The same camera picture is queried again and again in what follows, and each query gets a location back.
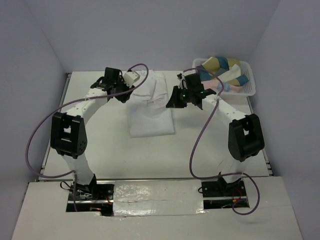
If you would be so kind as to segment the white long sleeve shirt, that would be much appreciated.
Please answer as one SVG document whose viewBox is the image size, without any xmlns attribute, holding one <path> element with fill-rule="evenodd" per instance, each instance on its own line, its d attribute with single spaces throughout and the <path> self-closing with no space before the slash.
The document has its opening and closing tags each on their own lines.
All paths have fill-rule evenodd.
<svg viewBox="0 0 320 240">
<path fill-rule="evenodd" d="M 130 95 L 126 102 L 128 132 L 131 138 L 146 138 L 175 133 L 166 77 L 161 71 L 138 72 L 144 83 Z"/>
</svg>

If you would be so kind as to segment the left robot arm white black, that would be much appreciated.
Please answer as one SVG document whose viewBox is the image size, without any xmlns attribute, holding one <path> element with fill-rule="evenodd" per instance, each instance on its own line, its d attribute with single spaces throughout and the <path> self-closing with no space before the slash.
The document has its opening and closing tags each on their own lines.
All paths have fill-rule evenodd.
<svg viewBox="0 0 320 240">
<path fill-rule="evenodd" d="M 97 178 L 89 167 L 85 150 L 88 145 L 86 123 L 111 99 L 110 95 L 133 89 L 140 75 L 132 70 L 107 67 L 84 97 L 66 112 L 56 112 L 51 119 L 50 147 L 62 156 L 70 171 L 76 173 L 76 189 L 86 199 L 98 194 Z"/>
</svg>

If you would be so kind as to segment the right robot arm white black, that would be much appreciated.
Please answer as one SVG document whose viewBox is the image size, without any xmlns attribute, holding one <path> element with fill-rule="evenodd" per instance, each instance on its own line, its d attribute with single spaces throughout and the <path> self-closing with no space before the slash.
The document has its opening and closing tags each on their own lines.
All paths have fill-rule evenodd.
<svg viewBox="0 0 320 240">
<path fill-rule="evenodd" d="M 179 84 L 174 86 L 168 109 L 183 109 L 193 104 L 202 111 L 208 112 L 209 118 L 201 129 L 189 158 L 189 172 L 198 180 L 217 179 L 217 190 L 228 196 L 234 191 L 241 177 L 246 176 L 247 165 L 253 157 L 265 147 L 265 141 L 259 117 L 237 110 L 221 98 L 224 86 L 219 88 L 205 87 L 198 73 L 177 75 Z M 217 175 L 197 176 L 193 171 L 193 158 L 196 147 L 212 118 L 217 118 L 227 128 L 227 149 L 229 159 Z"/>
</svg>

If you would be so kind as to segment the pink shirt in basket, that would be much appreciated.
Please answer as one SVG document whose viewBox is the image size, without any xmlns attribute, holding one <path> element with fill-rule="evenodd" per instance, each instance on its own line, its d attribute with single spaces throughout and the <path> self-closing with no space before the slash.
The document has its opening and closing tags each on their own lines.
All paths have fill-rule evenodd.
<svg viewBox="0 0 320 240">
<path fill-rule="evenodd" d="M 238 93 L 249 82 L 249 79 L 244 74 L 228 81 L 222 81 L 222 84 L 211 75 L 200 75 L 200 80 L 205 90 L 212 89 L 217 93 L 222 89 L 224 93 Z"/>
</svg>

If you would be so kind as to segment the colourful patchwork shirt in basket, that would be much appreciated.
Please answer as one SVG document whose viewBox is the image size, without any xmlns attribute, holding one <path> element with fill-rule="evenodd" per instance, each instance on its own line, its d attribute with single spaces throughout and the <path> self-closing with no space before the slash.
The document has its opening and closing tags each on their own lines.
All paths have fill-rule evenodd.
<svg viewBox="0 0 320 240">
<path fill-rule="evenodd" d="M 243 75 L 240 61 L 236 58 L 210 57 L 204 63 L 196 66 L 199 75 L 218 77 L 222 82 L 238 78 Z"/>
</svg>

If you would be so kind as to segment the white plastic basket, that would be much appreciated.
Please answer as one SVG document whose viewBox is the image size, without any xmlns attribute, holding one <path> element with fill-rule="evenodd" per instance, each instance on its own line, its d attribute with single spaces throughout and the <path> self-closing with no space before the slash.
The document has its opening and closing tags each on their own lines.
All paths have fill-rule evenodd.
<svg viewBox="0 0 320 240">
<path fill-rule="evenodd" d="M 256 93 L 256 84 L 251 66 L 236 58 L 196 58 L 192 67 L 200 76 L 204 87 L 224 95 L 249 97 Z"/>
</svg>

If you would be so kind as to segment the silver foil tape panel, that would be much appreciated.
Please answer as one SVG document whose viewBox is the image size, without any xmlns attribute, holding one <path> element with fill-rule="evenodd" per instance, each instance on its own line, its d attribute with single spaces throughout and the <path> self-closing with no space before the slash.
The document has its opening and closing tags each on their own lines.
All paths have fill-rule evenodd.
<svg viewBox="0 0 320 240">
<path fill-rule="evenodd" d="M 117 181 L 113 215 L 116 217 L 188 216 L 203 214 L 201 182 L 187 180 Z"/>
</svg>

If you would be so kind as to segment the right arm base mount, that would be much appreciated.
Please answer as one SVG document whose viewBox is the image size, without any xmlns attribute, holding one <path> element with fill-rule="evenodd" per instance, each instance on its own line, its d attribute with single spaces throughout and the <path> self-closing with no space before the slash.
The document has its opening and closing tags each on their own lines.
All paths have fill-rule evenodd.
<svg viewBox="0 0 320 240">
<path fill-rule="evenodd" d="M 202 181 L 198 192 L 203 197 L 203 208 L 231 209 L 248 208 L 247 192 L 244 181 L 241 179 L 233 183 L 227 183 L 223 177 L 210 181 Z"/>
</svg>

